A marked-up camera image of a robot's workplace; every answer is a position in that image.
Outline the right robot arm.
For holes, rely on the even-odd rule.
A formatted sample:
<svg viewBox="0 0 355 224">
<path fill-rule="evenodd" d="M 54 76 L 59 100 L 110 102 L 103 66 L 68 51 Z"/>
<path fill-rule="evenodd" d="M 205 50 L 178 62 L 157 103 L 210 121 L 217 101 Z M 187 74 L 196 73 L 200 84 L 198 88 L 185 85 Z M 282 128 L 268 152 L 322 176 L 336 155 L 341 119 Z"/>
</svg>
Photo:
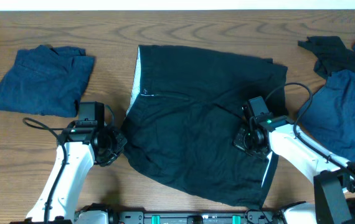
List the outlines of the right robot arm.
<svg viewBox="0 0 355 224">
<path fill-rule="evenodd" d="M 286 116 L 252 116 L 233 145 L 250 156 L 284 157 L 314 187 L 315 202 L 298 202 L 278 211 L 272 223 L 355 223 L 355 162 L 318 144 Z"/>
</svg>

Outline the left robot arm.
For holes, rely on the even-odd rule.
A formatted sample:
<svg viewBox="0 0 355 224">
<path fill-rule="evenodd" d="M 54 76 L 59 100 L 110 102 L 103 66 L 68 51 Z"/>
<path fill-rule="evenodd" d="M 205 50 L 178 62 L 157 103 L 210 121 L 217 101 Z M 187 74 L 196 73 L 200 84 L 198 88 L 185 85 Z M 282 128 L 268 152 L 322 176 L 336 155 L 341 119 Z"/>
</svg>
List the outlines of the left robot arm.
<svg viewBox="0 0 355 224">
<path fill-rule="evenodd" d="M 105 204 L 93 203 L 76 211 L 86 176 L 93 166 L 109 166 L 127 140 L 115 126 L 98 121 L 73 121 L 60 134 L 44 124 L 57 140 L 57 155 L 46 185 L 22 223 L 116 223 Z"/>
</svg>

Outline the black shorts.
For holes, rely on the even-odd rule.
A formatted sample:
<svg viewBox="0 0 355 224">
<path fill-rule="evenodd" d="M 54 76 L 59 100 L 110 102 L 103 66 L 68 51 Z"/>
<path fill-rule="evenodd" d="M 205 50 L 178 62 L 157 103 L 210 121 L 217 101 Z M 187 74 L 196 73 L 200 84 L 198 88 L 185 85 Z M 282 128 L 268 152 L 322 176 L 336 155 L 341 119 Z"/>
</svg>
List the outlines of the black shorts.
<svg viewBox="0 0 355 224">
<path fill-rule="evenodd" d="M 141 45 L 122 124 L 125 156 L 139 173 L 174 189 L 235 207 L 262 207 L 278 156 L 237 149 L 243 104 L 267 98 L 288 113 L 287 68 L 258 58 L 185 46 Z"/>
</svg>

